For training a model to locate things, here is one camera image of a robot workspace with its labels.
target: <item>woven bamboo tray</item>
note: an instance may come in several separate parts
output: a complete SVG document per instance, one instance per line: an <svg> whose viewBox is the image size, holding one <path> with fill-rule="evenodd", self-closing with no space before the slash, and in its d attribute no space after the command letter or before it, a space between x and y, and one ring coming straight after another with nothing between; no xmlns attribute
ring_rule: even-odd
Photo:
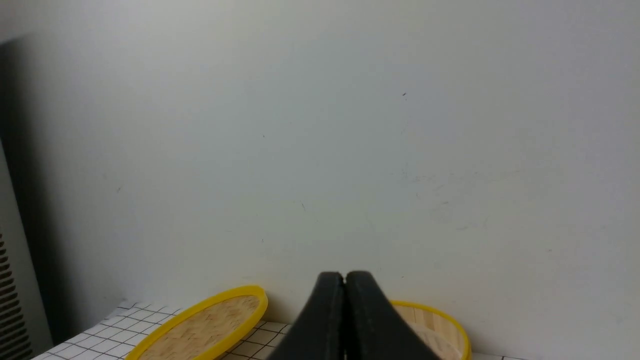
<svg viewBox="0 0 640 360"><path fill-rule="evenodd" d="M432 307L404 301L391 304L418 337L442 360L471 360L467 333L451 316Z"/></svg>
<svg viewBox="0 0 640 360"><path fill-rule="evenodd" d="M267 303L259 286L217 294L157 328L126 360L213 360L251 331Z"/></svg>

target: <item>yellow rim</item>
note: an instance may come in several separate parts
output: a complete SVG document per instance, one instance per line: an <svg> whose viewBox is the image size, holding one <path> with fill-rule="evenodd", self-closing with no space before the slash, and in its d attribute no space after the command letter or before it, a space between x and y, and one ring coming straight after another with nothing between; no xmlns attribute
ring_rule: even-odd
<svg viewBox="0 0 640 360"><path fill-rule="evenodd" d="M219 302L223 302L228 299L232 299L234 297L240 296L255 296L258 298L258 308L249 316L247 320L245 320L240 326L232 331L226 338L220 340L217 344L213 345L211 348L207 349L202 354L194 357L192 360L213 360L216 357L220 356L224 351L228 350L230 347L234 346L244 335L249 333L251 329L255 326L255 324L260 321L262 315L267 309L268 300L267 295L264 293L264 290L257 285L248 285L241 286L239 288L227 290L221 292L213 297L208 298L202 302L191 306L185 311L179 313L175 318L167 321L162 324L159 328L154 330L151 334L149 334L146 338L144 338L138 346L134 347L133 350L127 355L125 360L137 360L140 358L140 355L146 351L153 343L156 342L162 335L166 334L172 328L176 327L178 324L187 320L191 316L196 313L201 312L202 310L208 308L209 306L215 305Z"/></svg>
<svg viewBox="0 0 640 360"><path fill-rule="evenodd" d="M426 310L426 311L429 311L430 313L434 313L434 314L440 315L443 318L445 318L448 321L450 321L456 327L456 329L458 331L460 331L460 334L462 334L462 338L465 340L465 351L462 353L462 359L461 360L471 360L471 343L469 342L469 337L467 336L467 332L465 332L465 330L462 327L462 325L460 325L458 323L458 321L456 319L454 319L451 315L449 315L447 313L444 313L444 312L436 309L435 307L422 305L422 304L416 304L414 302L391 300L391 304L398 305L398 306L406 306L406 307L416 307L418 309Z"/></svg>

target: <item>grid pattern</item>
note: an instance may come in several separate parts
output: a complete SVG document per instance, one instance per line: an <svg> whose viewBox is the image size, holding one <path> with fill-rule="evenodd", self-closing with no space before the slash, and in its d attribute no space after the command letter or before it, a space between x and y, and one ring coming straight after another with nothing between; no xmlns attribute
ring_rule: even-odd
<svg viewBox="0 0 640 360"><path fill-rule="evenodd" d="M182 309L148 303L122 303L98 325L44 352L34 360L122 360L153 330ZM217 360L266 360L291 325L260 321ZM474 360L517 360L474 354Z"/></svg>
<svg viewBox="0 0 640 360"><path fill-rule="evenodd" d="M182 309L141 302L120 304L98 325L36 356L35 360L118 360Z"/></svg>
<svg viewBox="0 0 640 360"><path fill-rule="evenodd" d="M291 325L286 323L261 321L218 359L265 360L280 344L290 328Z"/></svg>

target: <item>air vent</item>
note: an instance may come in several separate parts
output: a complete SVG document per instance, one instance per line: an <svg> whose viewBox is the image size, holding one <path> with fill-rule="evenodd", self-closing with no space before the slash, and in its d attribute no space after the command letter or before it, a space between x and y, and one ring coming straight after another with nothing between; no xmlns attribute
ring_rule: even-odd
<svg viewBox="0 0 640 360"><path fill-rule="evenodd" d="M0 241L0 359L23 360L31 357L33 349L8 261L4 241Z"/></svg>

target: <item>woven bamboo surface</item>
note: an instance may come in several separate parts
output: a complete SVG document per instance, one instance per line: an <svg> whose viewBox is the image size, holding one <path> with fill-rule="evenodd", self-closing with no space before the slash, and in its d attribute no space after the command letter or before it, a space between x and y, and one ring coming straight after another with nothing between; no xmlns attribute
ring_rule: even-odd
<svg viewBox="0 0 640 360"><path fill-rule="evenodd" d="M255 296L241 296L209 306L156 340L140 360L193 359L238 328L259 303Z"/></svg>
<svg viewBox="0 0 640 360"><path fill-rule="evenodd" d="M424 309L394 305L400 317L442 360L461 360L466 343L448 319Z"/></svg>

